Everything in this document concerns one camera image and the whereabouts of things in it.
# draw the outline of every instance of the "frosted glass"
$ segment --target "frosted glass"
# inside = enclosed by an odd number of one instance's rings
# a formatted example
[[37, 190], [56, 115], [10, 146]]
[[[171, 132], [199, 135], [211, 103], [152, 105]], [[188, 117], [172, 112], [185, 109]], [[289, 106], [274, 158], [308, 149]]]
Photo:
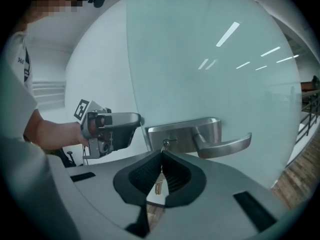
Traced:
[[[234, 23], [238, 27], [218, 47]], [[220, 118], [222, 141], [252, 132], [252, 142], [241, 152], [214, 160], [266, 188], [278, 179], [298, 134], [301, 87], [295, 59], [277, 63], [293, 54], [259, 4], [127, 0], [127, 45], [143, 129]]]

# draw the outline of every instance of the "door handle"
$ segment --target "door handle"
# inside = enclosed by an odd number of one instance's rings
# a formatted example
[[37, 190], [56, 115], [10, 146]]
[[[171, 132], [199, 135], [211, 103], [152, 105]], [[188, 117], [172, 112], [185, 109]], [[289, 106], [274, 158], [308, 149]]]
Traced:
[[202, 159], [210, 159], [224, 157], [246, 149], [251, 143], [251, 138], [252, 133], [249, 132], [242, 138], [218, 143], [207, 142], [199, 133], [196, 133], [192, 139], [198, 156]]
[[161, 150], [163, 141], [170, 140], [168, 151], [194, 153], [202, 159], [219, 158], [249, 147], [252, 133], [245, 137], [222, 142], [222, 122], [205, 117], [146, 128], [149, 150]]

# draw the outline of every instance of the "ceiling light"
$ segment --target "ceiling light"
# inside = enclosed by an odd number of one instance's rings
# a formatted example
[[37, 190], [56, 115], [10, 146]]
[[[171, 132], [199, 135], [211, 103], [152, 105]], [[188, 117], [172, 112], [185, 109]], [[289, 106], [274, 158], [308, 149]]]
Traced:
[[220, 39], [220, 41], [216, 44], [216, 46], [220, 47], [223, 45], [223, 43], [231, 36], [231, 34], [237, 29], [237, 27], [239, 27], [239, 23], [238, 22], [234, 22], [231, 27], [227, 30], [227, 32], [225, 32], [225, 34], [223, 35], [223, 37]]
[[208, 59], [206, 58], [202, 64], [200, 65], [200, 67], [198, 68], [198, 70], [202, 69], [202, 67], [207, 63]]
[[241, 67], [243, 67], [243, 66], [245, 66], [245, 65], [247, 65], [247, 64], [249, 64], [249, 63], [250, 63], [250, 61], [248, 61], [248, 62], [246, 62], [246, 63], [242, 64], [241, 66], [236, 67], [235, 69], [236, 69], [236, 70], [237, 70], [237, 69], [240, 69]]
[[210, 69], [216, 62], [217, 62], [217, 60], [215, 59], [209, 66], [206, 67], [205, 70]]
[[274, 49], [272, 49], [272, 50], [270, 50], [270, 51], [267, 51], [266, 53], [264, 53], [264, 54], [262, 54], [262, 55], [260, 55], [261, 57], [263, 57], [263, 56], [266, 56], [266, 55], [268, 55], [268, 54], [270, 54], [270, 53], [272, 53], [272, 52], [274, 52], [274, 51], [276, 51], [276, 50], [279, 50], [280, 49], [280, 46], [278, 46], [277, 48], [274, 48]]
[[260, 70], [260, 69], [263, 69], [263, 68], [266, 68], [267, 66], [262, 66], [262, 67], [259, 67], [257, 68], [256, 70]]
[[290, 60], [290, 59], [292, 59], [292, 58], [293, 58], [293, 57], [285, 58], [285, 59], [282, 59], [282, 60], [277, 61], [276, 63], [284, 62], [284, 61], [286, 61], [286, 60]]

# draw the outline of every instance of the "silver door handle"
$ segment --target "silver door handle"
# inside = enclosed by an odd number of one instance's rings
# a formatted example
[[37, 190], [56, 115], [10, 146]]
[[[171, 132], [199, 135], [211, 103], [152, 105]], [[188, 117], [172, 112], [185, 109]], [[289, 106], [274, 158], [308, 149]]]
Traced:
[[198, 156], [203, 159], [219, 158], [227, 156], [249, 147], [252, 133], [249, 132], [245, 137], [225, 142], [206, 142], [205, 138], [197, 133], [193, 136], [193, 142]]

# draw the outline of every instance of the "key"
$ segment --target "key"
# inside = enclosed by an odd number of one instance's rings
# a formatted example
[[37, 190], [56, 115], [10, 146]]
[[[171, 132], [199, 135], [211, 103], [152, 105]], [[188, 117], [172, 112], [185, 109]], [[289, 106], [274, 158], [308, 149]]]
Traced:
[[161, 190], [162, 190], [162, 184], [165, 180], [164, 174], [161, 172], [158, 179], [155, 182], [155, 194], [156, 195], [161, 195]]
[[168, 149], [168, 147], [170, 146], [170, 140], [165, 139], [162, 142], [162, 144], [163, 144], [163, 147], [161, 148], [161, 153], [162, 153], [162, 151], [166, 151]]

